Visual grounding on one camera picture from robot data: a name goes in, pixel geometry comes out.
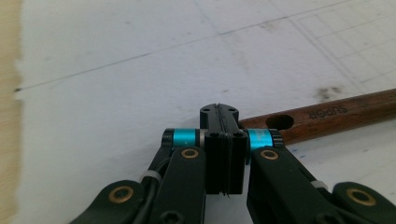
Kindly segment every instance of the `wooden handle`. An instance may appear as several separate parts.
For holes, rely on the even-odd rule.
[[[396,89],[239,121],[241,128],[278,129],[285,144],[396,118]]]

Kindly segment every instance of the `drawn grid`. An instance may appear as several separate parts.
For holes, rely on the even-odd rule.
[[[352,79],[371,90],[394,88],[396,5],[365,1],[321,11],[298,22]]]

